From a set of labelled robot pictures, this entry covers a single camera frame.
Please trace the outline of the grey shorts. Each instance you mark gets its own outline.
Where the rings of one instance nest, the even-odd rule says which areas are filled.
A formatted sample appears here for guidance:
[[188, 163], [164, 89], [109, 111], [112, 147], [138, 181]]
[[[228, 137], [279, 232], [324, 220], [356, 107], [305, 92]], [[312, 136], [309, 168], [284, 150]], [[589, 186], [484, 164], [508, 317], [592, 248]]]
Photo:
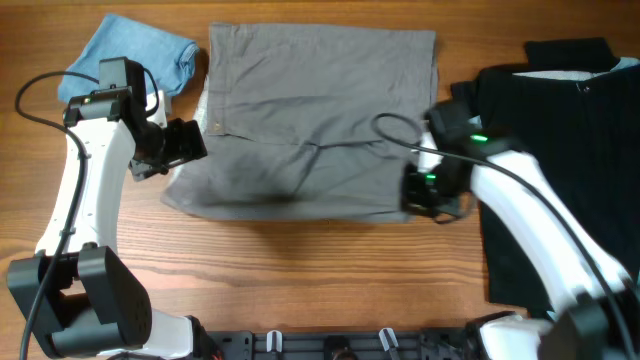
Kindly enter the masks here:
[[207, 154], [181, 165], [164, 202], [216, 220], [402, 223], [411, 141], [436, 100], [436, 35], [303, 24], [209, 28], [195, 113]]

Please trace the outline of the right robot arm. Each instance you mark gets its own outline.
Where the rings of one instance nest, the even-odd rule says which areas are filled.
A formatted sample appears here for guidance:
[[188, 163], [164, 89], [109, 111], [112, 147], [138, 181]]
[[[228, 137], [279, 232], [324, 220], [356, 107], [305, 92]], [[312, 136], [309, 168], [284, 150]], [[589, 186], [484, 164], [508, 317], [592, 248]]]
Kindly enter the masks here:
[[473, 359], [636, 359], [639, 289], [621, 263], [582, 228], [518, 142], [471, 122], [465, 105], [424, 115], [419, 154], [403, 185], [407, 206], [462, 218], [469, 192], [511, 233], [539, 277], [552, 319], [489, 316], [467, 327]]

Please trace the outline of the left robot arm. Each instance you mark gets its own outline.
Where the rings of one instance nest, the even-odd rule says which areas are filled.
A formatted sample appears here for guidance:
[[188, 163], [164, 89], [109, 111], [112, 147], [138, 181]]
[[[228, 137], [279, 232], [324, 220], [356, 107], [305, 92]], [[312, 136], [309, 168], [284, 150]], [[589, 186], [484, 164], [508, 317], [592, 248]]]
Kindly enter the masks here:
[[59, 129], [67, 139], [60, 189], [34, 254], [11, 262], [7, 286], [26, 325], [52, 359], [218, 359], [192, 316], [155, 310], [117, 253], [123, 183], [203, 158], [194, 121], [168, 120], [151, 72], [124, 57], [102, 60], [95, 89], [73, 97]]

